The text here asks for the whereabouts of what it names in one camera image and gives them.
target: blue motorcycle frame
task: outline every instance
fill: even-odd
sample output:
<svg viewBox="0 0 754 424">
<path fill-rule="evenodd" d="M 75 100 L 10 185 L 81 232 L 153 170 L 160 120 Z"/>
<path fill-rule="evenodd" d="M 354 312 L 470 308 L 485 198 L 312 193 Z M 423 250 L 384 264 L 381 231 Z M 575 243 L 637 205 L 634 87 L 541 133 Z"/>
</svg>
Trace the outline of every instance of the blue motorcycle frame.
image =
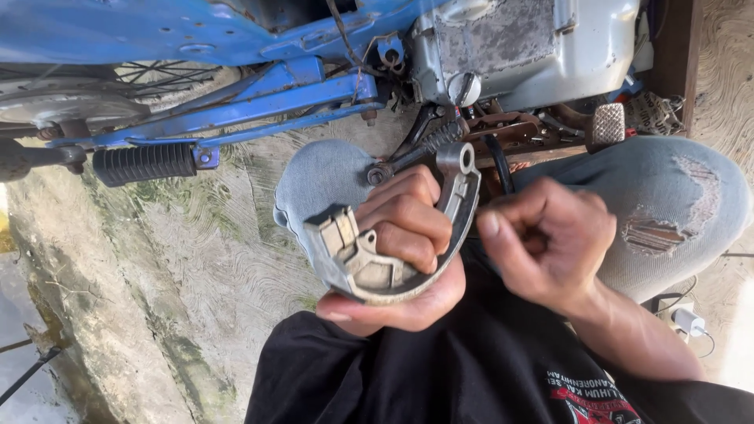
<svg viewBox="0 0 754 424">
<path fill-rule="evenodd" d="M 375 77 L 352 68 L 326 78 L 323 60 L 354 63 L 376 49 L 403 62 L 401 38 L 448 0 L 356 0 L 336 20 L 302 14 L 302 1 L 0 0 L 0 62 L 107 64 L 186 60 L 225 66 L 269 63 L 256 74 L 139 124 L 48 147 L 193 143 L 197 169 L 214 169 L 219 146 L 385 108 Z M 320 7 L 324 1 L 313 2 Z M 184 134 L 307 110 L 298 118 L 207 138 Z"/>
</svg>

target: knee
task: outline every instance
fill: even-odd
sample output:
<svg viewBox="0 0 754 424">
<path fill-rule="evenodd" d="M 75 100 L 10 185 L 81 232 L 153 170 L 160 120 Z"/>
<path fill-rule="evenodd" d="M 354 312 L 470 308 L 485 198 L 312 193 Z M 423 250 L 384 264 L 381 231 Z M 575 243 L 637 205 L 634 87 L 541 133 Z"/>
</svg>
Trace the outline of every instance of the knee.
<svg viewBox="0 0 754 424">
<path fill-rule="evenodd" d="M 629 245 L 672 253 L 704 239 L 706 248 L 722 252 L 751 223 L 749 185 L 731 159 L 681 137 L 635 138 L 622 156 L 641 168 L 638 177 L 654 195 L 627 217 L 622 235 Z"/>
</svg>

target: sleeve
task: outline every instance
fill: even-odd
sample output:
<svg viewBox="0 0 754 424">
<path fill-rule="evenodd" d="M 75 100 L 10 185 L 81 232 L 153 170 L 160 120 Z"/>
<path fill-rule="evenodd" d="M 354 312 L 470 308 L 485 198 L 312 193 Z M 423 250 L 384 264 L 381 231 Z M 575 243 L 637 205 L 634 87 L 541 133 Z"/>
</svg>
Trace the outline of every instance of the sleeve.
<svg viewBox="0 0 754 424">
<path fill-rule="evenodd" d="M 311 312 L 284 319 L 262 348 L 244 422 L 345 422 L 359 404 L 371 343 Z"/>
<path fill-rule="evenodd" d="M 616 386 L 648 424 L 750 424 L 754 394 L 701 381 L 652 382 L 623 377 Z"/>
</svg>

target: motorcycle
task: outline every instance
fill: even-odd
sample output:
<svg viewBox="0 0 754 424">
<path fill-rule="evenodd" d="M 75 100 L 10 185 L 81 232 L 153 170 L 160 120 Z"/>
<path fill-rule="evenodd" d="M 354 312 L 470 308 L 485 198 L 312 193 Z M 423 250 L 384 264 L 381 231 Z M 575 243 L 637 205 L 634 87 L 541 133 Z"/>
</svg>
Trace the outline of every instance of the motorcycle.
<svg viewBox="0 0 754 424">
<path fill-rule="evenodd" d="M 639 0 L 0 5 L 0 181 L 52 164 L 80 174 L 93 152 L 107 186 L 215 169 L 227 143 L 357 113 L 373 124 L 390 102 L 518 111 L 502 124 L 467 115 L 488 133 L 526 123 L 544 106 L 618 89 L 639 10 Z M 257 120 L 267 121 L 195 135 Z"/>
</svg>

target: rubber footpeg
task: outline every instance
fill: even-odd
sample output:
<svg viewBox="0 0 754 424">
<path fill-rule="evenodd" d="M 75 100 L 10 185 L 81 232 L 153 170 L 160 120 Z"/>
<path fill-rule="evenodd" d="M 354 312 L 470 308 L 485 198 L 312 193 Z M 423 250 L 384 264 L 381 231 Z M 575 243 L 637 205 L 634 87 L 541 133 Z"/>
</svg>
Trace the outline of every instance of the rubber footpeg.
<svg viewBox="0 0 754 424">
<path fill-rule="evenodd" d="M 92 158 L 97 178 L 108 187 L 168 177 L 195 177 L 188 143 L 97 150 Z"/>
</svg>

